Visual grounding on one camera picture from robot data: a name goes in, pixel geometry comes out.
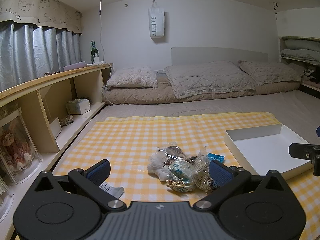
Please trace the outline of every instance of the green glass bottle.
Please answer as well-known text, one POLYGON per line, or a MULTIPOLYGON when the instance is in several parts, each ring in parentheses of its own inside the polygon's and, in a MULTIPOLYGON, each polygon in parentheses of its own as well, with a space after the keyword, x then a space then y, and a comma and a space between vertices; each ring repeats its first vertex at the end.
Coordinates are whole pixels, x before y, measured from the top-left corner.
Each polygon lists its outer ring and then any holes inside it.
POLYGON ((99 52, 96 47, 96 43, 94 41, 91 41, 91 61, 94 61, 95 57, 99 57, 99 52))

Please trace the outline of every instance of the yellow checkered cloth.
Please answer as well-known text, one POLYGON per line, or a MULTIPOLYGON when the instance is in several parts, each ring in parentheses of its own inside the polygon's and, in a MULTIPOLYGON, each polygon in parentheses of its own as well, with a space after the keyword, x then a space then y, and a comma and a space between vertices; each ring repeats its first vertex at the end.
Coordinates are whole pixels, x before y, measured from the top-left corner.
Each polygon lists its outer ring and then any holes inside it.
MULTIPOLYGON (((124 187, 121 200, 189 201, 192 205, 204 197, 202 191, 178 193, 147 172, 149 156, 157 147, 176 142, 187 155, 197 155, 208 146, 208 152, 224 155, 227 166, 239 166, 224 144, 225 130, 278 124, 270 113, 203 114, 180 117, 107 118, 97 122, 57 167, 56 175, 74 168, 87 169, 101 159, 111 163, 107 182, 124 187)), ((320 235, 320 178, 312 170, 288 181, 307 215, 301 239, 314 240, 320 235)))

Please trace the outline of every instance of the headboard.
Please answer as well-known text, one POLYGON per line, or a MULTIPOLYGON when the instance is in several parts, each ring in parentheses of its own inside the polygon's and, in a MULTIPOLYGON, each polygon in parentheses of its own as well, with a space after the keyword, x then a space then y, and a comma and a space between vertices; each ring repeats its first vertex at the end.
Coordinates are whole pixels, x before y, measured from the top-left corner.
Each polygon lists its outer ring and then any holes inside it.
POLYGON ((216 47, 171 48, 172 65, 190 65, 220 60, 228 60, 237 64, 240 59, 267 62, 268 54, 244 49, 216 47))

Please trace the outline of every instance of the white cable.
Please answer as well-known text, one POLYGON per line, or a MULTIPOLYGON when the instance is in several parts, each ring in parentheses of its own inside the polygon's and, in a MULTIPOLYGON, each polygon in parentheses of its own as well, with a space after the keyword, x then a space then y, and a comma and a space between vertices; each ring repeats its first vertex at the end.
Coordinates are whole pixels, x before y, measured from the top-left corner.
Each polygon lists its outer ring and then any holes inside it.
POLYGON ((102 57, 102 64, 104 63, 104 47, 102 45, 102 41, 101 41, 101 36, 102 36, 102 20, 101 20, 101 3, 102 0, 100 0, 100 10, 99 10, 99 15, 100 15, 100 44, 102 46, 102 51, 103 51, 103 57, 102 57))
MULTIPOLYGON (((111 78, 111 72, 112 72, 112 66, 109 64, 109 63, 107 63, 109 66, 110 66, 110 76, 109 76, 109 79, 111 78)), ((110 105, 115 105, 115 104, 113 104, 113 103, 111 103, 110 101, 109 101, 109 99, 106 97, 106 95, 102 92, 102 90, 101 89, 103 89, 103 88, 105 88, 105 87, 107 87, 107 85, 105 85, 105 86, 103 86, 102 88, 100 88, 100 92, 102 93, 102 95, 104 95, 104 98, 108 101, 108 103, 110 104, 110 105)))

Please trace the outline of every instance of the white box lid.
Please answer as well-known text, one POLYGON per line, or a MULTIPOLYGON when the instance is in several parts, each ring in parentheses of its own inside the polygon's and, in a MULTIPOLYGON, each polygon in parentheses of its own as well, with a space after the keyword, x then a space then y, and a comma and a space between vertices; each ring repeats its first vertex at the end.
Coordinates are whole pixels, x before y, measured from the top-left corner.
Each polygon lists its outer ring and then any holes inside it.
POLYGON ((277 170, 286 180, 312 168, 310 161, 289 155, 292 143, 309 144, 283 124, 226 130, 225 133, 225 144, 240 166, 253 175, 277 170))

